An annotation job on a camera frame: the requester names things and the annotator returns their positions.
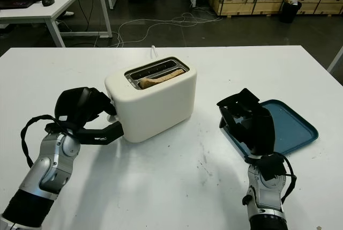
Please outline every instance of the person's leg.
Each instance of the person's leg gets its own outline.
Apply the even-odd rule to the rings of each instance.
[[[60,15],[57,17],[57,19],[58,19],[58,20],[61,20],[61,19],[63,19],[63,18],[72,17],[72,16],[74,16],[74,12],[65,10],[62,14],[60,14]]]

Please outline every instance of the wooden crate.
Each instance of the wooden crate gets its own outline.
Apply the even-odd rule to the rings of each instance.
[[[252,14],[278,14],[284,0],[256,0]]]
[[[214,12],[219,16],[251,14],[254,0],[208,0]]]
[[[342,14],[343,0],[321,0],[315,14]]]
[[[299,0],[298,14],[342,14],[343,0]],[[284,0],[208,0],[219,16],[278,14]]]
[[[299,0],[302,4],[298,14],[313,14],[320,0]]]

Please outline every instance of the computer mouse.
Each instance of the computer mouse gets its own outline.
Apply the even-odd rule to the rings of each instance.
[[[42,0],[42,5],[43,6],[51,6],[54,4],[55,0]]]

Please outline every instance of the black trash bin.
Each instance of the black trash bin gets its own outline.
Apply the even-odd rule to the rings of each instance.
[[[282,6],[282,11],[280,15],[280,21],[283,23],[293,22],[298,10],[301,8],[301,2],[298,1],[298,5],[291,5],[287,2],[284,2]]]

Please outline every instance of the shoe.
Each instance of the shoe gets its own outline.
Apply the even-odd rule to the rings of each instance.
[[[65,13],[64,13],[64,15],[62,15],[62,17],[72,17],[72,16],[74,16],[74,12],[71,12],[71,11],[66,11]]]

